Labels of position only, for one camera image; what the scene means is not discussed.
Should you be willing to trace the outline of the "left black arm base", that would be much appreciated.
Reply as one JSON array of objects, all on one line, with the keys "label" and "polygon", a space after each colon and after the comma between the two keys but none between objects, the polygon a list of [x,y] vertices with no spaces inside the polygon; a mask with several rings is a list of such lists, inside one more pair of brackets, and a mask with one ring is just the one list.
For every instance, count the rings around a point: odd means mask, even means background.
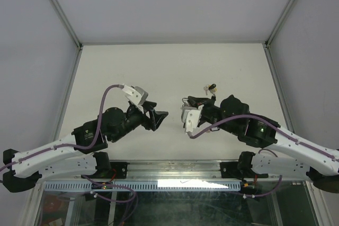
[{"label": "left black arm base", "polygon": [[95,173],[91,177],[97,179],[126,179],[129,163],[126,161],[111,161],[110,168],[101,173]]}]

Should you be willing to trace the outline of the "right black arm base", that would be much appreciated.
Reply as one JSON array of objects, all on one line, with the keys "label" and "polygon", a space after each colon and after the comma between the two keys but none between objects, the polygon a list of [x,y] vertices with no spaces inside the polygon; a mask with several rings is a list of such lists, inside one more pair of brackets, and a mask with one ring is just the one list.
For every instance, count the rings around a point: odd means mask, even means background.
[{"label": "right black arm base", "polygon": [[220,166],[220,172],[221,172],[221,178],[224,179],[254,179],[254,178],[268,178],[268,174],[258,174],[253,172],[251,169],[245,169],[245,170],[239,170],[237,168],[238,162],[237,161],[227,161],[227,162],[221,162],[219,164]]}]

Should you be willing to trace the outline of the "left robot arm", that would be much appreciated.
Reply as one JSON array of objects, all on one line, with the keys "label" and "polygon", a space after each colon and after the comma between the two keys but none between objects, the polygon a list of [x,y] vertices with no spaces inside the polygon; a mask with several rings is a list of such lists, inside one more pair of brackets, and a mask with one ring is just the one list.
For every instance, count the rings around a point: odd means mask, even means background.
[{"label": "left robot arm", "polygon": [[105,152],[108,143],[117,142],[139,126],[156,131],[168,116],[166,111],[157,111],[156,105],[146,101],[139,109],[130,104],[126,111],[111,107],[50,144],[25,152],[5,150],[1,184],[11,193],[19,193],[55,178],[109,178],[113,170]]}]

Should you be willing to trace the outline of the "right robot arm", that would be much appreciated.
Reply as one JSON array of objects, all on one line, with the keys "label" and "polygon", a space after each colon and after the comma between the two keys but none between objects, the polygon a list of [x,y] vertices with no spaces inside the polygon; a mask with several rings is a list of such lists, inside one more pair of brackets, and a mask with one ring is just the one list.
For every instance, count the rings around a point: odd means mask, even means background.
[{"label": "right robot arm", "polygon": [[208,131],[223,130],[240,142],[262,151],[286,155],[268,157],[243,151],[237,164],[222,167],[222,174],[244,182],[247,178],[287,176],[311,182],[316,188],[338,193],[338,150],[315,144],[282,127],[268,117],[253,114],[249,105],[230,95],[219,106],[216,96],[183,98],[182,122],[185,133],[196,139]]}]

